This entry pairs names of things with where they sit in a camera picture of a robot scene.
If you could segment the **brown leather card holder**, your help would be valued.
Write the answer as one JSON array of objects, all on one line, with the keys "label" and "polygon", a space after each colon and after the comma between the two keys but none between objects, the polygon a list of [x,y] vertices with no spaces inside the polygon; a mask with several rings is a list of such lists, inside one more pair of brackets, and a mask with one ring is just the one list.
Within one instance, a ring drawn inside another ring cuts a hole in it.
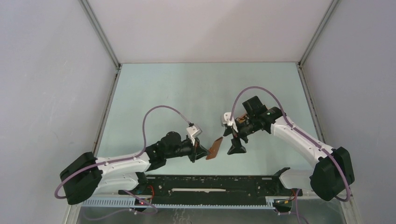
[{"label": "brown leather card holder", "polygon": [[209,155],[206,156],[206,158],[205,158],[206,160],[211,160],[211,159],[216,158],[222,141],[223,141],[223,137],[220,137],[214,141],[214,143],[212,144],[212,146],[209,149],[209,152],[210,152]]}]

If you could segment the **pink oval tray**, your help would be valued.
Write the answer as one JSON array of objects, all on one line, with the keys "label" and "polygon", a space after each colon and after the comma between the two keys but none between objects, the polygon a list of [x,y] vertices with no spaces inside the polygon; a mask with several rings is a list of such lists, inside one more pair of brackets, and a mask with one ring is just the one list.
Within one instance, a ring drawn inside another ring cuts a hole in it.
[{"label": "pink oval tray", "polygon": [[239,122],[239,123],[242,123],[242,122],[244,122],[244,121],[246,120],[246,118],[248,118],[248,114],[247,114],[247,113],[245,113],[245,114],[243,114],[243,115],[237,117],[235,120],[236,120],[237,122]]}]

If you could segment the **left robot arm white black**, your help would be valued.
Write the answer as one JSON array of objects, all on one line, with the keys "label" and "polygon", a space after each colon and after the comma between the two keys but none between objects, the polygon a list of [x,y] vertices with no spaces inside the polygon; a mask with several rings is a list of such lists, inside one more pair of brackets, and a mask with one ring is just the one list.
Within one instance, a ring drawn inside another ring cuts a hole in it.
[{"label": "left robot arm white black", "polygon": [[198,138],[183,140],[179,133],[169,132],[146,147],[143,154],[103,158],[92,152],[83,153],[60,173],[60,179],[69,205],[101,193],[127,190],[143,194],[148,188],[145,172],[165,166],[167,159],[186,156],[195,162],[209,154]]}]

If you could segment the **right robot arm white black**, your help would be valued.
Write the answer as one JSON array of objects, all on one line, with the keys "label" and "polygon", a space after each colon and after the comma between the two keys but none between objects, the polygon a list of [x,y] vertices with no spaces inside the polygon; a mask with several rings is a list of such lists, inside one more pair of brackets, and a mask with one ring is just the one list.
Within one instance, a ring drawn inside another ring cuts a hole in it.
[{"label": "right robot arm white black", "polygon": [[313,138],[284,116],[280,108],[268,109],[257,96],[242,105],[246,111],[242,117],[234,118],[231,112],[221,117],[226,128],[223,135],[233,137],[228,155],[246,153],[242,143],[248,143],[248,136],[266,131],[289,143],[311,165],[309,170],[286,168],[280,171],[279,178],[271,183],[274,193],[284,195],[289,189],[305,189],[330,201],[342,191],[350,190],[355,176],[350,153],[345,148],[335,149]]}]

